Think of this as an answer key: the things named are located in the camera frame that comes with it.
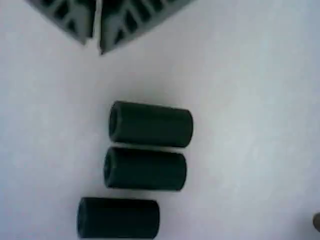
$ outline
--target black cylinder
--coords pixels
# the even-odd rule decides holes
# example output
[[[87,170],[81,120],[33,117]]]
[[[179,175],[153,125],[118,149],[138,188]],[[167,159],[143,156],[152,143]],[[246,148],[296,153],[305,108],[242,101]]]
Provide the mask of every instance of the black cylinder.
[[[313,226],[320,232],[320,213],[313,216]]]
[[[180,191],[187,163],[180,153],[111,147],[104,163],[109,188]]]
[[[113,142],[185,148],[193,135],[185,109],[116,101],[109,116]]]
[[[156,201],[84,197],[77,213],[80,238],[153,239],[160,225]]]

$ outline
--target white surface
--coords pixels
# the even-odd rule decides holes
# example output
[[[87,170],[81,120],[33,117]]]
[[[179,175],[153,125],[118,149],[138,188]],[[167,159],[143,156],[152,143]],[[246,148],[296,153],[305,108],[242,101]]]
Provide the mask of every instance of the white surface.
[[[75,240],[82,196],[157,199],[158,240],[317,240],[320,2],[198,0],[98,57],[0,1],[0,239]],[[181,193],[105,189],[114,100],[188,108]]]

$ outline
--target gray plastic object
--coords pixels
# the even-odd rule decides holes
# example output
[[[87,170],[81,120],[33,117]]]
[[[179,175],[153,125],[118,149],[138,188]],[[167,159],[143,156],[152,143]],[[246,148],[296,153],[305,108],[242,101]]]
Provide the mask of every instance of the gray plastic object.
[[[27,0],[74,39],[85,44],[93,36],[95,0]]]
[[[101,54],[163,22],[193,0],[103,0]]]

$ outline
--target white table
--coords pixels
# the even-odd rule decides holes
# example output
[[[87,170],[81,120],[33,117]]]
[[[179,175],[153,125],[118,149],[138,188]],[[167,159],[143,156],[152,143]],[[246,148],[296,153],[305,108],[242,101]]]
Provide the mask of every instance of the white table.
[[[318,240],[320,1],[198,0],[103,57],[0,1],[0,239],[76,240],[82,196],[156,199],[158,240]],[[190,109],[181,193],[109,190],[115,100]]]

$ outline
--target rubber cylinder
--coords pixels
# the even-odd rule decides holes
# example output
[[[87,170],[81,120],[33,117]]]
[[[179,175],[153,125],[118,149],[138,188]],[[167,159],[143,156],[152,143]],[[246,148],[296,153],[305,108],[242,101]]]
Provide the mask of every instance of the rubber cylinder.
[[[111,147],[104,163],[108,188],[180,191],[187,163],[180,153]]]
[[[116,101],[109,116],[113,142],[185,148],[193,135],[189,110]]]
[[[159,231],[156,201],[84,197],[77,212],[80,238],[154,239]]]
[[[313,225],[320,232],[320,213],[313,216]]]

